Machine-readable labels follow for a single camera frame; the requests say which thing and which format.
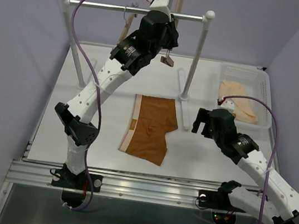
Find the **brown boxer underwear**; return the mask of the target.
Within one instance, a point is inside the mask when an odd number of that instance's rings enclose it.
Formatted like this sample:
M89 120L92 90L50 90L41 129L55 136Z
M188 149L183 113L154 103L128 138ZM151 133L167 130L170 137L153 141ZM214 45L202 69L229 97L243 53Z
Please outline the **brown boxer underwear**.
M131 118L118 149L160 166L166 134L178 129L175 99L135 95Z

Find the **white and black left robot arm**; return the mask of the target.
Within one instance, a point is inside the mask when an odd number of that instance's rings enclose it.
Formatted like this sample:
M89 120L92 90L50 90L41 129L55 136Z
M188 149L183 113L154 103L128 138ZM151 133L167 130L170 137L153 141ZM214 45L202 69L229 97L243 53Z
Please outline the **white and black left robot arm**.
M139 28L121 40L94 79L67 103L55 106L67 135L67 159L58 175L71 187L84 183L86 151L99 135L100 126L91 122L101 116L101 105L124 82L135 76L163 49L178 46L174 16L152 10L140 21Z

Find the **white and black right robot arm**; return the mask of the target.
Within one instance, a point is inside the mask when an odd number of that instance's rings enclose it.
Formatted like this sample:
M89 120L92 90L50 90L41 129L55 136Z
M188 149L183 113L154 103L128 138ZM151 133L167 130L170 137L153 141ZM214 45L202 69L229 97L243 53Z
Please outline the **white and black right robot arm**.
M247 134L237 132L234 116L226 109L200 108L192 126L197 133L213 139L220 151L248 174L267 196L266 201L246 190L237 181L223 182L216 191L202 191L203 208L229 210L234 207L263 224L299 224L299 193L268 166L258 144Z

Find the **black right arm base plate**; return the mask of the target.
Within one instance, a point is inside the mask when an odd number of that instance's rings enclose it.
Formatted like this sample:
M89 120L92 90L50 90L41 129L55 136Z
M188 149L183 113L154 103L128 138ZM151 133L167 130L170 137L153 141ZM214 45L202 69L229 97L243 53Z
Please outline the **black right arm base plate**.
M215 210L232 211L233 205L227 194L217 191L200 190L198 195L199 205L202 208L212 208Z

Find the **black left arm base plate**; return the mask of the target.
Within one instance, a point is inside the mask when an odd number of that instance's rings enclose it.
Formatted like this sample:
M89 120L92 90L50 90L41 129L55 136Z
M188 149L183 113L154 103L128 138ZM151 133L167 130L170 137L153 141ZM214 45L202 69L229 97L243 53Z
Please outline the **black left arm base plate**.
M50 169L50 174L52 175L51 185L54 187L91 191L86 173L82 172L74 176L66 169L52 168ZM90 174L90 178L93 184L93 192L99 193L103 176Z

